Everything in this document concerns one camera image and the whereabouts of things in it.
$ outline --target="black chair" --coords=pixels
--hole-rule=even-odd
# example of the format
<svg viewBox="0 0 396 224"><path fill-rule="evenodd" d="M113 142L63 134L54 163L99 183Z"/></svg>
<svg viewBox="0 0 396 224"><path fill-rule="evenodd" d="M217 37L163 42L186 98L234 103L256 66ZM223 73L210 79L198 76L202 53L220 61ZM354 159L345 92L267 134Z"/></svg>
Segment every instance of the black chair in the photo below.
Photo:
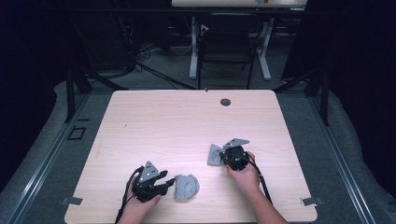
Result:
<svg viewBox="0 0 396 224"><path fill-rule="evenodd" d="M198 27L198 89L201 89L203 63L242 64L242 70L250 64L247 90L250 86L258 38L263 21L253 14L216 13L197 18Z"/></svg>

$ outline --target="wooden table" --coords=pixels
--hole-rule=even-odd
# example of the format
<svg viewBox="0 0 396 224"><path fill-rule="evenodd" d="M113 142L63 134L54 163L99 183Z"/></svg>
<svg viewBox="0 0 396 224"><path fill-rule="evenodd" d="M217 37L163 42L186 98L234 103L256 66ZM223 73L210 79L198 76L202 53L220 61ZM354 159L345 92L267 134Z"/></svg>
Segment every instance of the wooden table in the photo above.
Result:
<svg viewBox="0 0 396 224"><path fill-rule="evenodd" d="M307 0L172 0L172 7L265 7L276 10L277 8L299 8L305 7ZM271 33L274 27L274 19L269 20L264 24L262 30L262 46L257 50L259 56L260 66L262 68L262 77L264 80L271 80L270 70L268 63L265 59L265 53L268 48L268 43L271 38ZM197 52L197 25L195 18L191 20L191 65L190 65L190 78L195 79L198 64Z"/></svg>
<svg viewBox="0 0 396 224"><path fill-rule="evenodd" d="M221 99L231 104L220 104ZM107 108L74 197L67 223L114 223L125 183L151 161L168 176L194 175L198 194L186 202L169 188L145 223L254 222L248 202L225 167L208 166L211 144L250 141L276 209L290 222L314 221L304 174L272 91L116 91Z"/></svg>

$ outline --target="person's left hand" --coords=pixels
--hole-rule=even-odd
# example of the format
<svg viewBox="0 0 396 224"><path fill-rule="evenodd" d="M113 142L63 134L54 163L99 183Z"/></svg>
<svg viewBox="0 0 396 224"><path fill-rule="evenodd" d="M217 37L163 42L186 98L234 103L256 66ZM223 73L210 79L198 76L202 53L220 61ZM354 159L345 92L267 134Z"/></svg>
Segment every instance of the person's left hand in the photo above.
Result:
<svg viewBox="0 0 396 224"><path fill-rule="evenodd" d="M132 184L134 183L135 177L132 179L131 183L129 184L128 193L126 200L132 197ZM135 197L131 198L122 212L122 216L118 223L128 223L128 224L138 224L140 223L143 218L145 217L146 213L151 210L157 203L160 201L161 195L157 195L152 198L150 201L141 203Z"/></svg>

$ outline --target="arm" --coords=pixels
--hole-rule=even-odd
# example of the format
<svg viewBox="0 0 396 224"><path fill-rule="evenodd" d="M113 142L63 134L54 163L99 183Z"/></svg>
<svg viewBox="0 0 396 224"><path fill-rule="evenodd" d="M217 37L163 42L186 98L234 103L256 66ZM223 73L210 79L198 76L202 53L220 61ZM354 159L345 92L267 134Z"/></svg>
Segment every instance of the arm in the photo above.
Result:
<svg viewBox="0 0 396 224"><path fill-rule="evenodd" d="M288 223L267 200L260 189L259 175L256 169L249 163L242 171L233 171L226 165L227 173L232 177L242 194L249 201L257 223Z"/></svg>
<svg viewBox="0 0 396 224"><path fill-rule="evenodd" d="M134 183L134 179L131 181L129 185L127 199L133 196L132 194L132 184ZM141 203L135 197L132 197L128 203L125 205L122 216L119 220L119 224L139 224L146 213L153 208L161 199L161 195L157 195L152 198L150 201Z"/></svg>

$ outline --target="gray cloth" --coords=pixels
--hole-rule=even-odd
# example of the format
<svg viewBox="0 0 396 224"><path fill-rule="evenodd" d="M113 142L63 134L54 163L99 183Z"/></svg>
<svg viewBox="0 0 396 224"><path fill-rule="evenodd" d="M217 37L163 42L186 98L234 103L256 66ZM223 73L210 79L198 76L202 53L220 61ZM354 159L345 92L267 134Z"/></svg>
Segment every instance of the gray cloth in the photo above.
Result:
<svg viewBox="0 0 396 224"><path fill-rule="evenodd" d="M211 145L209 150L209 157L207 158L208 165L224 165L224 162L221 160L220 152L223 152L224 148L218 147L216 145Z"/></svg>
<svg viewBox="0 0 396 224"><path fill-rule="evenodd" d="M176 176L176 200L187 200L198 193L199 183L193 175L177 175Z"/></svg>

